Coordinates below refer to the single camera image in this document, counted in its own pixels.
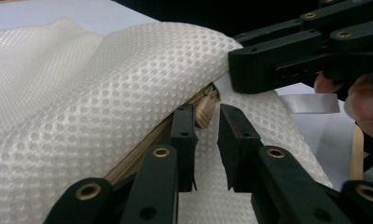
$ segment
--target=white textured fabric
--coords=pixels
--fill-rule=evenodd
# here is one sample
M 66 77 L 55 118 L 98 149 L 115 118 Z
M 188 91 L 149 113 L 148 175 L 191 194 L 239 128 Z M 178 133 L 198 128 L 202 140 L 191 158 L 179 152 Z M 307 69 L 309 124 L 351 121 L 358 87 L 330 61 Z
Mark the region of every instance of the white textured fabric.
M 108 36 L 69 20 L 0 31 L 0 223 L 42 223 L 80 179 L 106 175 L 161 120 L 228 70 L 241 46 L 218 32 L 154 22 Z M 329 185 L 274 91 L 232 94 L 265 144 L 289 149 Z M 199 130 L 198 192 L 180 223 L 251 223 L 248 194 L 227 191 L 218 111 Z

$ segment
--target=brass screw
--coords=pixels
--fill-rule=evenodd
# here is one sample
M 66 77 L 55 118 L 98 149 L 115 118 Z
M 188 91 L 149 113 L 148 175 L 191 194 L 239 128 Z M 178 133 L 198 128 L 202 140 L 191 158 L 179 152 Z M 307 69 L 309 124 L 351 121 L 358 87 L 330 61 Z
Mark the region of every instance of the brass screw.
M 305 18 L 306 19 L 312 19 L 312 18 L 314 18 L 314 17 L 316 17 L 317 16 L 317 14 L 315 13 L 315 12 L 309 12 L 309 13 L 307 13 L 306 15 L 305 15 Z
M 358 185 L 356 191 L 363 198 L 373 202 L 373 188 L 366 185 Z
M 155 157 L 167 157 L 170 154 L 170 150 L 164 147 L 157 148 L 152 153 Z
M 100 191 L 102 191 L 102 187 L 100 187 L 100 185 L 93 182 L 93 183 L 89 183 L 89 184 L 81 186 L 76 191 L 76 197 L 80 201 L 86 201 L 99 195 Z
M 352 35 L 352 32 L 350 32 L 350 31 L 340 31 L 336 34 L 336 36 L 339 37 L 339 38 L 347 38 L 351 35 Z
M 266 153 L 268 153 L 268 155 L 270 155 L 271 157 L 273 158 L 276 158 L 276 159 L 280 159 L 280 158 L 283 158 L 285 157 L 285 153 L 279 149 L 276 149 L 276 148 L 270 148 L 266 151 Z

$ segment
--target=black metal bracket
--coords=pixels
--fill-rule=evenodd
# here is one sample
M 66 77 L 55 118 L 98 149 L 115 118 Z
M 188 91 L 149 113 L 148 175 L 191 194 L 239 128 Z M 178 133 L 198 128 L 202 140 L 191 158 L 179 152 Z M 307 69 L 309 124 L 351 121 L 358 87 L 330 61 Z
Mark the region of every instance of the black metal bracket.
M 233 89 L 260 93 L 311 80 L 318 71 L 334 80 L 372 73 L 373 0 L 323 1 L 322 6 L 235 36 L 244 48 L 228 54 Z
M 252 193 L 259 224 L 373 223 L 373 184 L 316 183 L 286 149 L 263 146 L 237 107 L 221 105 L 218 147 L 229 188 Z
M 136 175 L 112 186 L 103 178 L 76 182 L 54 204 L 51 223 L 177 223 L 178 193 L 190 192 L 194 179 L 194 105 L 174 111 L 169 143 L 149 148 Z

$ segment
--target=human hand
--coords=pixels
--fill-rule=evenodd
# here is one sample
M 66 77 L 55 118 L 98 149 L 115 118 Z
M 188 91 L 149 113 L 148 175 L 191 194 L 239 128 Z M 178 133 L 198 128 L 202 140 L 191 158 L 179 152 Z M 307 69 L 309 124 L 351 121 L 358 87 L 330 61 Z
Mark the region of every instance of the human hand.
M 373 83 L 369 82 L 370 76 L 372 75 L 365 74 L 355 80 L 349 88 L 344 109 L 366 134 L 373 137 Z M 317 93 L 335 92 L 341 86 L 342 84 L 333 84 L 322 72 L 314 82 L 314 90 Z

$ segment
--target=dotted fabric pattern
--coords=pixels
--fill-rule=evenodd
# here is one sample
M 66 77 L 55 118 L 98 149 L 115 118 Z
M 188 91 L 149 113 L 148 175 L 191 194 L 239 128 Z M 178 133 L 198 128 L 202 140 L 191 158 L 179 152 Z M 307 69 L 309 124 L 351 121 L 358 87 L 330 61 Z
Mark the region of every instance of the dotted fabric pattern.
M 108 36 L 67 19 L 0 31 L 0 223 L 42 223 L 70 185 L 105 176 L 176 107 L 223 75 L 228 52 L 240 47 L 210 29 L 171 22 Z M 262 110 L 248 116 L 265 143 L 297 146 L 311 175 L 328 184 L 274 92 L 234 94 L 228 103 Z M 224 191 L 217 120 L 199 131 L 199 191 L 181 195 L 181 223 L 254 219 L 248 195 Z

